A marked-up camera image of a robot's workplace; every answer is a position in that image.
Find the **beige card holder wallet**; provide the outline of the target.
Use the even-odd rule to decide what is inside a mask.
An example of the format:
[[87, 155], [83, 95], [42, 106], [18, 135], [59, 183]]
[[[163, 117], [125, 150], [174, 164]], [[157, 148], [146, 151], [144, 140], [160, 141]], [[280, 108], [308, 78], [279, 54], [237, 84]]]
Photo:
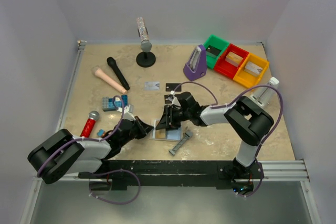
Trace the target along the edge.
[[179, 127], [178, 129], [173, 129], [173, 130], [166, 130], [166, 139], [164, 140], [159, 140], [155, 139], [155, 131], [156, 131], [156, 125], [158, 124], [158, 119], [152, 120], [151, 124], [154, 127], [153, 131], [150, 133], [150, 139], [151, 140], [158, 140], [158, 141], [179, 141], [182, 138], [182, 128]]

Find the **black VIP card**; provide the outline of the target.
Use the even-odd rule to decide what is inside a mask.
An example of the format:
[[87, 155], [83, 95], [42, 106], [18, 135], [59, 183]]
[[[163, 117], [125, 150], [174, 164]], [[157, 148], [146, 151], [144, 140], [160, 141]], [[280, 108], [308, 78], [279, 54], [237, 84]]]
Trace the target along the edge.
[[173, 99], [174, 99], [174, 97], [171, 94], [167, 94], [167, 95], [164, 96], [165, 104], [172, 104]]
[[182, 86], [180, 83], [166, 83], [165, 84], [165, 91], [166, 92], [181, 92], [182, 91]]

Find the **silver VIP card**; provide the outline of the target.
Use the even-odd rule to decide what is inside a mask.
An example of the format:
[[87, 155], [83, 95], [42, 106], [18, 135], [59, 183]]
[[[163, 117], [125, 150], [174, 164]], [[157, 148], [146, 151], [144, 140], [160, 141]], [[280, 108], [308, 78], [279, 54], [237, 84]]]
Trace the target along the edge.
[[159, 89], [160, 89], [160, 83], [158, 81], [144, 83], [144, 90], [159, 90]]

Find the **gold card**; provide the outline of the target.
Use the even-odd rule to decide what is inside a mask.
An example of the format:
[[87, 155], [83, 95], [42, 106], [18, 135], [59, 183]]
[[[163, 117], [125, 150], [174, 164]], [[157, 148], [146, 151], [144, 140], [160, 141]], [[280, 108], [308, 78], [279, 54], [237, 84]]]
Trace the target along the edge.
[[166, 130], [165, 129], [156, 130], [154, 138], [159, 140], [166, 139]]

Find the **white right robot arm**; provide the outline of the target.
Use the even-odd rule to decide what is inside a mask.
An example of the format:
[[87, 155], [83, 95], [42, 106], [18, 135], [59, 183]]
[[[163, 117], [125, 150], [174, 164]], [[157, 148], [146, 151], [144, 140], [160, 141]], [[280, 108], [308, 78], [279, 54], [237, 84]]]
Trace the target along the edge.
[[177, 94], [174, 102], [177, 104], [164, 106], [156, 130], [177, 129], [184, 121], [201, 127], [228, 123], [242, 140], [235, 157], [234, 172], [240, 178], [252, 173], [258, 146], [274, 124], [273, 118], [266, 111], [246, 96], [238, 98], [233, 105], [221, 108], [200, 105], [190, 92]]

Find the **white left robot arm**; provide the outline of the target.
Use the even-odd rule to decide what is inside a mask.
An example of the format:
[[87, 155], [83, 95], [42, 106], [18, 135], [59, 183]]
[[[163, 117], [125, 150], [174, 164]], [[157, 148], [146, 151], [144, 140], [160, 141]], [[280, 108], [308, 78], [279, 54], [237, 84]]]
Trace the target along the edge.
[[67, 129], [61, 129], [33, 149], [27, 159], [46, 184], [68, 173], [87, 172], [103, 178], [109, 171], [104, 160], [116, 156], [124, 145], [146, 137], [153, 129], [137, 116], [134, 120], [121, 120], [102, 139], [75, 137]]

